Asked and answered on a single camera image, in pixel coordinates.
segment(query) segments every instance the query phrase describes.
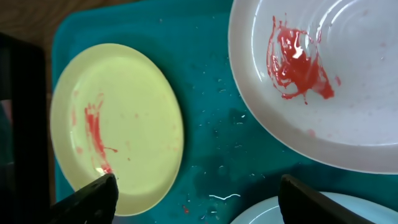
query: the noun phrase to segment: wooden table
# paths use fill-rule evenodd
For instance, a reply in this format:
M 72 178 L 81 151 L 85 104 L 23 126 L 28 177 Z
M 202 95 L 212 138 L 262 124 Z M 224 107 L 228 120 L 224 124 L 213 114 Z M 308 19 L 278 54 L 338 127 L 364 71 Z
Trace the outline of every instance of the wooden table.
M 2 0 L 0 32 L 42 47 L 46 58 L 47 117 L 52 98 L 51 48 L 55 31 L 70 13 L 138 0 Z M 55 203 L 54 154 L 48 131 L 51 203 Z

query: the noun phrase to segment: black object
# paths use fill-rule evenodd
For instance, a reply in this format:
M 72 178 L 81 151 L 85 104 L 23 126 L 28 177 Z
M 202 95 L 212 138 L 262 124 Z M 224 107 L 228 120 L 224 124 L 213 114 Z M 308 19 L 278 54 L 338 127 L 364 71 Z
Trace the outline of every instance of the black object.
M 55 204 L 49 212 L 51 224 L 110 224 L 119 191 L 113 174 L 106 174 Z
M 282 176 L 278 201 L 286 224 L 373 223 L 311 189 L 291 175 Z
M 0 100 L 12 100 L 14 155 L 0 164 L 1 223 L 39 223 L 50 207 L 44 52 L 4 34 Z

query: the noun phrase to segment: tray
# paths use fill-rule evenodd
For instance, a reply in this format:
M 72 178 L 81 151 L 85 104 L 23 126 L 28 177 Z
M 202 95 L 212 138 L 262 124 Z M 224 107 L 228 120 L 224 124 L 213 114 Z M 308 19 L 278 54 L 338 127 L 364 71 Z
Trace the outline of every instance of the tray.
M 229 66 L 231 5 L 232 0 L 142 1 L 74 13 L 60 25 L 52 51 L 53 87 L 82 50 L 124 44 L 162 70 L 182 110 L 186 143 L 171 191 L 148 212 L 116 217 L 114 222 L 229 223 L 251 205 L 277 195 L 282 174 L 317 190 L 398 210 L 398 177 L 351 172 L 307 159 L 274 139 L 250 114 Z M 55 175 L 61 200 L 73 190 L 58 163 Z M 240 197 L 225 199 L 232 194 Z

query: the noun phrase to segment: dirty plate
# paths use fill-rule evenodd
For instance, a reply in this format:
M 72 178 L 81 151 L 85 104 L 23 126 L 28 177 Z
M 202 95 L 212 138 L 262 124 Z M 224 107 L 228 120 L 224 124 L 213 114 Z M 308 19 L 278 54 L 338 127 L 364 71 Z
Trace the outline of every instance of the dirty plate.
M 74 190 L 115 174 L 119 216 L 156 205 L 180 167 L 183 126 L 173 90 L 147 57 L 123 45 L 90 47 L 68 64 L 53 95 L 50 129 Z
M 398 174 L 397 7 L 235 0 L 229 56 L 252 114 L 316 161 Z
M 345 208 L 360 215 L 367 220 L 378 224 L 398 223 L 398 213 L 378 205 L 349 195 L 322 192 L 328 198 L 334 200 Z M 284 224 L 283 216 L 280 213 L 278 197 L 272 197 L 258 204 L 253 205 L 240 214 L 231 224 Z

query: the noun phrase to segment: wet surface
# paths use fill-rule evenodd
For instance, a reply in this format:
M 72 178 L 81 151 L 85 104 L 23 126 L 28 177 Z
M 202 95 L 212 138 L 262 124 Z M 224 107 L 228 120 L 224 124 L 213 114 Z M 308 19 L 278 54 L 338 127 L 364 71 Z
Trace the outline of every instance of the wet surface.
M 91 30 L 92 39 L 84 32 L 76 35 L 81 37 L 75 39 L 76 52 L 100 42 L 141 51 L 170 82 L 183 115 L 184 154 L 174 186 L 153 209 L 114 222 L 230 223 L 255 203 L 276 196 L 282 174 L 292 174 L 317 190 L 349 194 L 398 210 L 398 188 L 394 187 L 398 177 L 350 172 L 311 161 L 274 139 L 250 114 L 228 62 L 231 3 L 190 1 L 186 7 L 164 1 L 155 7 L 148 1 L 142 5 L 153 13 L 140 16 L 152 21 L 151 26 L 133 24 L 129 27 L 134 29 L 126 29 L 120 25 L 121 19 L 134 23 L 130 15 L 137 9 L 128 5 L 106 21 L 111 27 L 103 24 L 101 28 L 90 19 L 79 25 L 81 30 L 99 28 Z M 72 191 L 59 167 L 57 175 L 60 200 Z

